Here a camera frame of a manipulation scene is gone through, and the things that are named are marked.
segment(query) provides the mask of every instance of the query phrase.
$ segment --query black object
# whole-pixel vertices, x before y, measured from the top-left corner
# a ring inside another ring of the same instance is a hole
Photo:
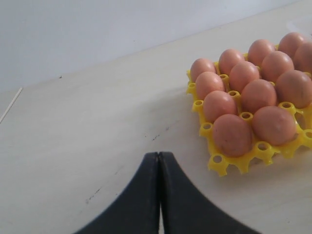
[[[220,210],[186,177],[174,155],[148,153],[123,193],[76,234],[259,234]]]

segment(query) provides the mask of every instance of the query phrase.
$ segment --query table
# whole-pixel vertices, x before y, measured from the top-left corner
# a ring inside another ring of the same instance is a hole
[[[25,87],[0,124],[0,232],[72,233],[123,190],[143,155],[171,151],[192,182],[230,215],[263,233],[310,233],[311,152],[274,164],[207,170],[185,72],[198,57],[278,43],[298,3],[62,78]]]

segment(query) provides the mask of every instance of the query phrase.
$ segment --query egg tray cup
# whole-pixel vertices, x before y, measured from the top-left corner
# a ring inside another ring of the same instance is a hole
[[[239,116],[251,125],[253,119],[252,113],[243,112],[240,102],[240,93],[235,90],[231,90],[229,87],[229,77],[225,74],[220,74],[218,68],[218,62],[214,63],[218,75],[221,77],[223,83],[225,84],[226,91],[234,98],[237,103]],[[281,154],[284,158],[292,158],[295,151],[300,146],[306,146],[312,148],[312,105],[309,105],[303,109],[297,109],[290,102],[281,102],[278,106],[282,109],[287,110],[293,116],[296,123],[296,138],[281,146],[272,146],[265,141],[260,141],[253,133],[253,148],[248,153],[240,157],[227,157],[222,154],[216,147],[213,137],[212,128],[213,124],[206,122],[203,113],[203,100],[199,100],[196,95],[195,83],[191,80],[190,70],[187,71],[187,76],[189,78],[187,94],[192,94],[193,96],[193,106],[192,111],[197,112],[199,115],[199,135],[205,137],[208,143],[208,152],[210,154],[210,159],[208,162],[208,169],[218,172],[219,176],[227,175],[227,167],[231,164],[236,166],[241,174],[247,173],[249,171],[250,161],[254,158],[262,160],[266,165],[273,163],[272,157],[276,154]],[[305,127],[301,128],[299,122],[296,119],[296,114],[300,114],[305,122]]]

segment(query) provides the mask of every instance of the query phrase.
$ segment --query white wall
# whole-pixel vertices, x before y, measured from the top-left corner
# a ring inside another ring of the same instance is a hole
[[[2,0],[0,92],[295,1]]]

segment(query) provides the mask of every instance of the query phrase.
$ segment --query brown egg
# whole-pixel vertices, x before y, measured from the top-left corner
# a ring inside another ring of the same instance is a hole
[[[288,55],[281,51],[274,51],[263,59],[261,76],[265,80],[276,82],[281,74],[293,69],[293,61]]]
[[[241,93],[249,82],[259,78],[260,73],[255,65],[251,62],[241,61],[230,72],[230,88]]]
[[[290,70],[276,81],[275,89],[280,101],[288,101],[296,108],[304,108],[312,102],[312,81],[300,71]]]
[[[241,52],[235,49],[225,50],[219,58],[219,69],[221,74],[230,74],[231,69],[245,58]]]
[[[246,85],[240,100],[243,110],[254,114],[264,106],[275,106],[277,96],[270,82],[257,79]]]
[[[216,90],[212,91],[205,97],[203,111],[206,121],[213,123],[222,115],[237,115],[237,106],[231,95]]]
[[[252,129],[242,118],[226,114],[213,124],[213,140],[227,157],[240,157],[252,149]]]
[[[262,141],[278,146],[294,139],[296,123],[293,116],[277,106],[266,106],[253,116],[252,127],[255,135]]]
[[[259,39],[252,43],[248,51],[248,61],[256,66],[261,66],[263,59],[276,48],[273,43],[266,39]]]
[[[213,72],[203,72],[195,82],[197,97],[200,100],[214,90],[225,91],[224,83],[220,76]]]
[[[296,70],[312,73],[312,42],[302,44],[293,57]]]
[[[293,58],[299,46],[301,46],[306,41],[307,39],[302,34],[291,32],[284,36],[279,42],[278,50]]]
[[[195,82],[197,77],[203,72],[216,73],[215,65],[213,62],[206,58],[198,58],[191,66],[191,78]]]

